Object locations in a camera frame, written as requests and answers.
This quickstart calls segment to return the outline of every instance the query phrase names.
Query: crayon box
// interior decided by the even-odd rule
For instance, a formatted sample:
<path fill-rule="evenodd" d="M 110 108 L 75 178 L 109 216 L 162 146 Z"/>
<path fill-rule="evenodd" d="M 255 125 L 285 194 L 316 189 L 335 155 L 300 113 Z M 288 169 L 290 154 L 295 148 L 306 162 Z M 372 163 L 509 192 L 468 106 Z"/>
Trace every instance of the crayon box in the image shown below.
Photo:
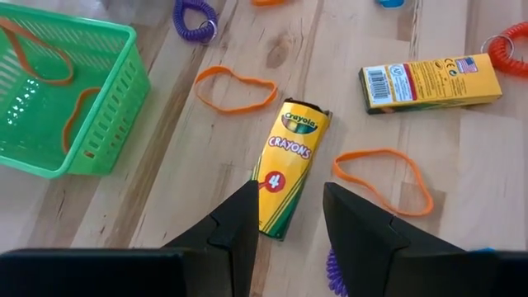
<path fill-rule="evenodd" d="M 369 114 L 489 103 L 501 95 L 488 54 L 365 67 Z"/>
<path fill-rule="evenodd" d="M 286 99 L 252 179 L 259 182 L 259 229 L 283 240 L 331 113 Z"/>

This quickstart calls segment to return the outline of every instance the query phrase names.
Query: rubber band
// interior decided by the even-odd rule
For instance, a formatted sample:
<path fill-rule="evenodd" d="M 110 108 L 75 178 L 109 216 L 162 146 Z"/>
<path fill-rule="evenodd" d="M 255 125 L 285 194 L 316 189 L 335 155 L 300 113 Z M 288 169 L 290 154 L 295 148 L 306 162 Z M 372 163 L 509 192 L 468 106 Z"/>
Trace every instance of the rubber band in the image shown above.
<path fill-rule="evenodd" d="M 268 88 L 271 89 L 270 96 L 268 96 L 266 98 L 266 100 L 264 100 L 264 101 L 262 101 L 260 103 L 250 104 L 250 105 L 247 105 L 247 106 L 240 106 L 240 107 L 236 107 L 236 108 L 223 108 L 223 107 L 220 107 L 220 106 L 216 106 L 211 101 L 204 99 L 204 97 L 198 92 L 198 87 L 196 85 L 199 82 L 203 81 L 204 79 L 208 78 L 209 76 L 220 74 L 220 73 L 227 73 L 227 74 L 229 74 L 230 76 L 236 78 L 237 80 L 239 80 L 242 83 L 248 83 L 248 84 L 252 84 L 252 85 L 268 87 Z M 270 105 L 273 102 L 273 100 L 275 100 L 275 98 L 277 97 L 277 85 L 275 85 L 274 82 L 268 81 L 268 80 L 262 80 L 262 79 L 259 79 L 259 78 L 249 78 L 249 77 L 239 76 L 236 73 L 234 73 L 231 69 L 229 69 L 229 68 L 227 68 L 225 66 L 217 65 L 217 66 L 212 66 L 210 68 L 207 68 L 206 70 L 204 70 L 201 73 L 199 73 L 198 76 L 196 76 L 196 79 L 195 79 L 195 94 L 207 106 L 209 106 L 212 109 L 216 110 L 218 113 L 225 114 L 225 115 L 236 115 L 236 114 L 242 114 L 242 113 L 246 113 L 246 112 L 257 111 L 257 110 L 259 110 L 259 109 L 261 109 L 261 108 L 263 108 L 265 106 Z"/>
<path fill-rule="evenodd" d="M 6 18 L 0 18 L 0 28 L 2 28 L 3 32 L 6 34 L 6 37 L 9 39 L 9 42 L 12 45 L 13 50 L 15 51 L 16 57 L 18 58 L 18 61 L 20 62 L 20 65 L 24 71 L 29 73 L 30 75 L 34 76 L 35 78 L 39 79 L 40 81 L 44 83 L 49 83 L 51 85 L 55 86 L 67 86 L 73 82 L 73 64 L 70 58 L 66 53 L 64 53 L 62 50 L 57 49 L 51 45 L 48 45 L 43 40 L 39 39 L 36 35 L 28 31 L 27 29 L 22 28 L 21 26 L 17 25 L 16 23 L 9 21 Z M 20 35 L 28 40 L 31 40 L 32 42 L 35 42 L 36 44 L 45 47 L 46 49 L 53 50 L 55 53 L 57 53 L 60 58 L 66 63 L 68 66 L 68 76 L 66 78 L 58 78 L 58 79 L 48 79 L 48 78 L 42 78 L 30 65 L 29 61 L 27 60 L 26 53 L 24 53 L 24 49 L 22 48 L 20 41 L 18 40 L 17 35 Z M 69 147 L 69 134 L 71 133 L 71 129 L 73 127 L 73 122 L 77 119 L 80 110 L 83 106 L 83 103 L 86 101 L 86 99 L 92 95 L 93 93 L 99 92 L 101 90 L 100 87 L 90 87 L 84 91 L 81 92 L 79 97 L 77 98 L 75 102 L 75 108 L 73 109 L 72 115 L 69 117 L 68 121 L 66 122 L 66 125 L 64 125 L 63 132 L 62 132 L 62 147 L 64 153 L 68 153 L 70 147 Z"/>
<path fill-rule="evenodd" d="M 493 67 L 504 73 L 528 78 L 528 63 L 512 58 L 513 47 L 510 45 L 511 49 L 508 49 L 509 43 L 513 44 L 512 40 L 528 37 L 528 21 L 514 25 L 495 37 L 488 47 L 489 58 Z"/>
<path fill-rule="evenodd" d="M 401 209 L 399 209 L 397 207 L 392 206 L 390 204 L 390 202 L 383 195 L 381 195 L 381 193 L 379 193 L 378 190 L 376 190 L 376 188 L 374 186 L 372 186 L 369 182 L 367 182 L 367 181 L 365 181 L 365 180 L 363 180 L 363 179 L 361 179 L 359 177 L 352 176 L 352 175 L 344 172 L 339 167 L 339 163 L 341 163 L 341 162 L 351 161 L 351 160 L 358 159 L 358 158 L 363 158 L 363 157 L 369 157 L 369 156 L 376 155 L 376 154 L 387 154 L 387 153 L 388 154 L 392 154 L 392 155 L 394 155 L 396 157 L 402 158 L 411 167 L 411 169 L 414 172 L 414 175 L 416 177 L 418 186 L 420 187 L 420 191 L 422 192 L 423 196 L 426 199 L 426 206 L 425 206 L 425 208 L 423 210 L 418 211 L 418 212 L 409 212 L 409 211 L 401 210 Z M 381 204 L 383 206 L 385 206 L 387 209 L 391 210 L 395 214 L 404 215 L 404 216 L 410 216 L 410 217 L 419 217 L 419 216 L 429 215 L 432 212 L 432 210 L 433 210 L 433 207 L 434 207 L 433 199 L 432 199 L 432 196 L 429 193 L 429 190 L 427 189 L 425 183 L 423 182 L 422 174 L 420 173 L 420 169 L 418 168 L 418 165 L 411 158 L 409 158 L 405 153 L 399 152 L 399 151 L 397 151 L 395 149 L 392 149 L 392 148 L 361 150 L 361 151 L 344 153 L 344 154 L 338 156 L 337 158 L 335 158 L 335 160 L 333 162 L 332 169 L 333 169 L 334 174 L 336 174 L 336 176 L 341 178 L 342 180 L 345 180 L 347 182 L 354 182 L 354 183 L 356 183 L 358 185 L 361 185 L 361 186 L 364 186 L 367 189 L 369 189 L 370 191 L 372 191 L 374 193 L 374 195 L 376 196 L 376 198 L 379 200 L 379 202 L 381 202 Z"/>
<path fill-rule="evenodd" d="M 263 7 L 283 4 L 285 0 L 252 0 L 254 6 Z"/>
<path fill-rule="evenodd" d="M 64 153 L 69 152 L 69 134 L 72 131 L 73 123 L 75 122 L 76 118 L 81 112 L 81 108 L 83 107 L 84 101 L 86 101 L 86 99 L 89 98 L 90 95 L 94 93 L 98 93 L 100 90 L 101 90 L 100 87 L 90 87 L 82 91 L 81 95 L 79 95 L 77 102 L 75 102 L 75 108 L 73 109 L 73 113 L 69 117 L 69 119 L 66 121 L 66 125 L 64 125 L 64 128 L 63 128 L 63 151 Z"/>
<path fill-rule="evenodd" d="M 73 81 L 72 61 L 70 60 L 68 55 L 64 53 L 62 50 L 46 44 L 44 41 L 40 40 L 37 36 L 35 36 L 33 33 L 28 31 L 27 29 L 22 28 L 21 26 L 17 25 L 16 23 L 12 21 L 9 21 L 6 18 L 0 18 L 0 27 L 2 28 L 3 32 L 6 34 L 7 38 L 9 39 L 9 42 L 11 43 L 13 50 L 15 51 L 16 57 L 18 58 L 18 61 L 20 62 L 22 69 L 24 69 L 27 73 L 38 78 L 44 83 L 49 83 L 49 84 L 57 85 L 57 86 L 69 85 Z M 57 53 L 60 56 L 60 58 L 68 66 L 68 76 L 66 78 L 60 78 L 60 79 L 42 78 L 31 67 L 29 61 L 27 60 L 26 53 L 24 53 L 24 50 L 22 49 L 20 41 L 18 41 L 17 35 L 20 35 L 28 40 L 35 42 L 36 44 L 42 47 L 45 47 L 46 49 L 53 50 L 55 53 Z"/>

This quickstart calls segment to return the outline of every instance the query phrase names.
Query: crayola logo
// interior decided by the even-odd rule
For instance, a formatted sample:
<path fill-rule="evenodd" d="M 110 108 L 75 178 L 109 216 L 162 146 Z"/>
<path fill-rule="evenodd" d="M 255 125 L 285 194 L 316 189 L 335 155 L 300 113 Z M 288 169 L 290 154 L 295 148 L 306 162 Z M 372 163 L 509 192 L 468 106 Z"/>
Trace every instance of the crayola logo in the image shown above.
<path fill-rule="evenodd" d="M 310 134 L 318 128 L 313 120 L 289 112 L 282 115 L 282 124 L 296 134 Z"/>

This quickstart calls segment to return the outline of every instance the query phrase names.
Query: american flag icon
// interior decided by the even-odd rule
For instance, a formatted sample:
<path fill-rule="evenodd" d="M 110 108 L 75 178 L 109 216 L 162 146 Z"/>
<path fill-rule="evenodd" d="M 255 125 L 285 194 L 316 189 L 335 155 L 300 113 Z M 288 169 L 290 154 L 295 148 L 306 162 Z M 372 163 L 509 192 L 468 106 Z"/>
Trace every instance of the american flag icon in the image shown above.
<path fill-rule="evenodd" d="M 475 60 L 471 57 L 457 59 L 456 64 L 459 67 L 460 73 L 476 73 L 479 71 L 479 69 L 477 68 L 477 64 L 475 63 Z"/>

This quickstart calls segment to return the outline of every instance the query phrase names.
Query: wooden table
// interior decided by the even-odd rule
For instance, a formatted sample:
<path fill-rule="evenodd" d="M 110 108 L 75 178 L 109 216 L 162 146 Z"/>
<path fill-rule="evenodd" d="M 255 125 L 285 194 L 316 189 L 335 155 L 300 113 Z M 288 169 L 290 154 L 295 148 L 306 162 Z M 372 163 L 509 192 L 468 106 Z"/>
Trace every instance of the wooden table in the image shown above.
<path fill-rule="evenodd" d="M 260 240 L 252 296 L 332 296 L 323 183 L 374 200 L 332 176 L 332 159 L 349 150 L 395 148 L 420 165 L 436 208 L 409 220 L 419 228 L 462 248 L 526 249 L 526 81 L 498 74 L 504 96 L 492 105 L 373 116 L 357 78 L 363 66 L 477 53 L 487 37 L 528 18 L 526 0 L 415 0 L 392 11 L 373 0 L 289 0 L 268 8 L 208 0 L 219 12 L 219 36 L 209 47 L 179 38 L 172 0 L 12 2 L 131 23 L 153 90 L 112 175 L 46 181 L 0 167 L 3 251 L 167 243 L 248 179 L 287 97 L 329 109 L 333 120 L 285 241 Z M 517 58 L 528 53 L 526 44 L 517 48 Z M 215 64 L 274 80 L 279 100 L 251 115 L 214 113 L 191 89 L 196 73 Z M 266 90 L 219 77 L 202 92 L 235 106 L 261 100 Z M 346 169 L 395 205 L 420 203 L 400 161 L 364 159 Z"/>

